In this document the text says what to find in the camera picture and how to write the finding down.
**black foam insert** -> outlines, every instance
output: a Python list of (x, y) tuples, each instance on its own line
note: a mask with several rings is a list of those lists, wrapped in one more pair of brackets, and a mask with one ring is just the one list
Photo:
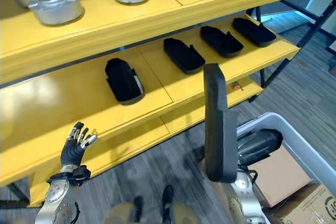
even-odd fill
[(262, 23), (256, 25), (248, 19), (235, 18), (233, 20), (233, 26), (238, 32), (258, 47), (269, 46), (277, 37)]
[(229, 31), (225, 34), (218, 28), (211, 26), (201, 27), (201, 37), (226, 58), (238, 55), (244, 47)]
[(164, 51), (185, 74), (199, 72), (205, 64), (204, 58), (193, 45), (188, 47), (178, 39), (168, 38), (163, 41), (163, 46)]
[(110, 88), (119, 102), (127, 102), (142, 95), (134, 76), (134, 69), (131, 69), (128, 63), (119, 58), (113, 58), (107, 62), (105, 73)]

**cardboard box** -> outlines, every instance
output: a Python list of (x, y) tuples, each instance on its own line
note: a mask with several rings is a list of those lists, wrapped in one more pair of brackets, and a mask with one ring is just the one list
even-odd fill
[(289, 197), (270, 220), (281, 224), (335, 224), (336, 199), (322, 184), (312, 184)]
[(254, 192), (263, 207), (275, 206), (311, 182), (310, 177), (283, 146), (272, 152), (270, 157), (248, 168), (258, 172)]

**cable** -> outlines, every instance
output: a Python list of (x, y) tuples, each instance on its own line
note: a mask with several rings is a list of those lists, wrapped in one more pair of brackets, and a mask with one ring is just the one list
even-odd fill
[(78, 207), (77, 202), (75, 202), (75, 206), (76, 206), (76, 216), (75, 216), (75, 218), (70, 222), (70, 224), (74, 224), (74, 223), (76, 223), (76, 221), (78, 220), (79, 214), (80, 214), (80, 211), (79, 211), (79, 207)]
[(258, 178), (258, 172), (256, 170), (250, 170), (250, 169), (247, 168), (247, 166), (244, 166), (244, 165), (238, 165), (238, 168), (241, 169), (241, 171), (243, 173), (247, 173), (247, 174), (253, 173), (254, 176), (251, 180), (251, 183), (254, 184), (256, 182), (256, 180)]

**black object in bin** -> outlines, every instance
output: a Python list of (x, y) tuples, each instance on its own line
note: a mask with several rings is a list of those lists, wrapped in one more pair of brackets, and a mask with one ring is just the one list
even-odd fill
[(144, 97), (144, 87), (126, 61), (119, 58), (109, 60), (105, 72), (108, 76), (106, 80), (120, 104), (134, 104)]
[(225, 34), (211, 26), (201, 27), (201, 37), (225, 58), (238, 55), (244, 47), (229, 31)]
[(245, 18), (235, 18), (233, 20), (233, 26), (238, 32), (258, 47), (269, 46), (277, 37), (262, 23), (256, 25), (251, 20)]
[(168, 38), (163, 41), (163, 46), (164, 51), (185, 74), (197, 73), (205, 64), (204, 58), (193, 45), (188, 47), (178, 39)]
[(261, 129), (238, 138), (238, 163), (248, 166), (269, 157), (280, 148), (282, 134), (276, 130)]

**gray plastic bin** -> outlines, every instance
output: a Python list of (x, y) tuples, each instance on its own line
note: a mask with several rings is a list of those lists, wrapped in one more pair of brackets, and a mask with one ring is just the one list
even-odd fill
[(282, 133), (282, 145), (301, 165), (315, 183), (323, 183), (336, 195), (336, 171), (317, 151), (279, 114), (268, 112), (238, 127), (237, 135), (260, 129), (273, 129)]

